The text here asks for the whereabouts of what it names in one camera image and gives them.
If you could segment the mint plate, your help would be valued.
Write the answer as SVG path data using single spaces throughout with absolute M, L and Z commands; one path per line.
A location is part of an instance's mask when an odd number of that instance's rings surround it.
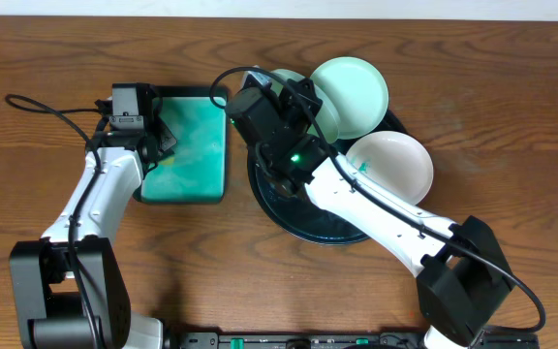
M 272 73 L 285 81 L 288 81 L 289 79 L 301 81 L 304 79 L 303 75 L 287 69 L 275 69 Z M 315 84 L 314 87 L 316 96 L 322 100 L 322 106 L 316 113 L 315 119 L 323 132 L 326 141 L 328 143 L 334 143 L 339 136 L 339 113 L 322 89 L 317 84 Z
M 330 59 L 312 73 L 311 80 L 338 112 L 340 140 L 357 139 L 372 132 L 388 111 L 387 83 L 380 71 L 363 59 Z

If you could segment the mint plate top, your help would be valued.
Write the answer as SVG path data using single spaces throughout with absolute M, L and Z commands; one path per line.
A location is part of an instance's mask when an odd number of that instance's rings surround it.
M 330 59 L 312 73 L 311 80 L 338 112 L 340 140 L 357 139 L 372 132 L 388 111 L 387 83 L 380 71 L 363 59 Z

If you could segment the yellow green sponge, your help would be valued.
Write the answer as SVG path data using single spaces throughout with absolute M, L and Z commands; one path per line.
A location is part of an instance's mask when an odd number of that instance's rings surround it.
M 161 161 L 159 162 L 159 164 L 161 166 L 172 166 L 175 162 L 175 159 L 176 159 L 176 156 L 174 154 L 169 155 L 169 156 L 166 156 L 166 157 L 162 158 Z

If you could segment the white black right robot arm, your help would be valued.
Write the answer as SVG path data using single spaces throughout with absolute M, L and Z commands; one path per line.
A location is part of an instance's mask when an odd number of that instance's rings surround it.
M 249 72 L 225 112 L 272 189 L 340 217 L 415 277 L 425 347 L 473 346 L 514 287 L 493 231 L 474 216 L 458 224 L 424 211 L 360 174 L 308 133 L 320 102 L 310 79 Z

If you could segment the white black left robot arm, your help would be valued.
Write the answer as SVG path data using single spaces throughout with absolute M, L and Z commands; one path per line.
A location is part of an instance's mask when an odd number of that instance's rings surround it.
M 165 322 L 131 308 L 113 246 L 130 199 L 167 150 L 157 87 L 116 83 L 92 136 L 77 187 L 55 222 L 9 258 L 25 348 L 173 348 Z

